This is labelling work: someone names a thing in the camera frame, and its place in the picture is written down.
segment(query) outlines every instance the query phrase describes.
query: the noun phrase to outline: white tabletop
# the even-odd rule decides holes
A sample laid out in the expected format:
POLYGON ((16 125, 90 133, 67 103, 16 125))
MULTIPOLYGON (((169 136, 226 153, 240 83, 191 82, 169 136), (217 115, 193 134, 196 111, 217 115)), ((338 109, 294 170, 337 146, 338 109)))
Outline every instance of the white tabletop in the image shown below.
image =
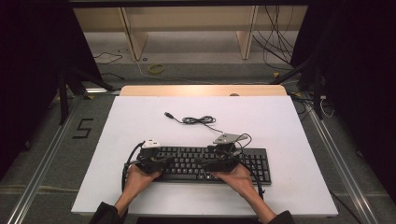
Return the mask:
MULTIPOLYGON (((265 147, 272 185, 263 187, 264 200, 276 213, 338 214, 289 96, 117 97, 72 212, 92 214, 100 202, 114 204, 121 193, 123 164, 138 143, 153 138, 163 146, 206 147, 219 136, 204 125, 180 124, 164 112, 177 119, 212 116, 217 120, 213 128, 248 133, 253 139, 248 147, 265 147)), ((129 213, 141 217, 255 216, 227 185, 178 183, 152 183, 131 203, 129 213)))

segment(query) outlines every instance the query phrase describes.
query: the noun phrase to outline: black keyboard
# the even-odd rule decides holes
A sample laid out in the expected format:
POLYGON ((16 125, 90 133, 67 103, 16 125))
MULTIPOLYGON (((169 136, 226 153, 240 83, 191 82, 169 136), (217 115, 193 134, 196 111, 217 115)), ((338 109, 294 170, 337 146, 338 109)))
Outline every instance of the black keyboard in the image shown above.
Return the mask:
MULTIPOLYGON (((265 148, 243 148, 242 153, 246 157, 240 154, 239 159, 256 174, 262 185, 270 185, 271 175, 265 148)), ((155 179, 157 182, 224 183, 195 162, 197 158, 216 158, 216 155, 209 153, 206 147, 162 147, 158 156, 171 156, 175 158, 175 161, 163 171, 160 177, 155 179)), ((250 176, 253 184, 256 184, 253 174, 250 176)))

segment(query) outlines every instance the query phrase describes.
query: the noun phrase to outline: person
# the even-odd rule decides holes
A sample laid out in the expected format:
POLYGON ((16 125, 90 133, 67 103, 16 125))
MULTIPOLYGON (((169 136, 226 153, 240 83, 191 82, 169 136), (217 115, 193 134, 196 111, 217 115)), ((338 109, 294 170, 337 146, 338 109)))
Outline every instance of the person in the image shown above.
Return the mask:
MULTIPOLYGON (((114 205, 101 203, 93 215, 91 224, 123 223, 125 221, 129 204, 142 192, 160 172, 146 174, 136 165, 128 169, 125 188, 114 205)), ((244 198, 260 221, 264 224, 293 224, 293 218, 289 211, 276 215, 265 201, 259 196, 253 187, 249 176, 249 170, 238 164, 230 173, 212 172, 212 175, 222 179, 233 190, 244 198)))

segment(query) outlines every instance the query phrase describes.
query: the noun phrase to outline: person's right hand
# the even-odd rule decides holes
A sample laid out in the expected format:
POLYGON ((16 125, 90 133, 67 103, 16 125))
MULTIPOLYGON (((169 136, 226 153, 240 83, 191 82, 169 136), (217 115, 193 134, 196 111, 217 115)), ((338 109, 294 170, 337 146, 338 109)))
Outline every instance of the person's right hand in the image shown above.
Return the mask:
POLYGON ((240 163, 230 173, 211 172, 211 174, 224 180, 224 182, 243 198, 246 198, 252 193, 256 194, 256 190, 250 179, 250 171, 240 163))

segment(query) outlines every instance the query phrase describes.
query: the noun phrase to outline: black sleeve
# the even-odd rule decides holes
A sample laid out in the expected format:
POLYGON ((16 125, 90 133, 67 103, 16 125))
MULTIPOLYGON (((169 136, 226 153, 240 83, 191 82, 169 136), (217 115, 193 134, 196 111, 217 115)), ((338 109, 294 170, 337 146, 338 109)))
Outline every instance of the black sleeve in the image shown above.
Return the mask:
POLYGON ((101 203, 95 214, 93 214, 90 224, 122 224, 127 214, 128 211, 120 218, 116 207, 107 203, 101 203))
POLYGON ((272 219, 268 224, 294 224, 294 220, 289 211, 284 211, 272 219))

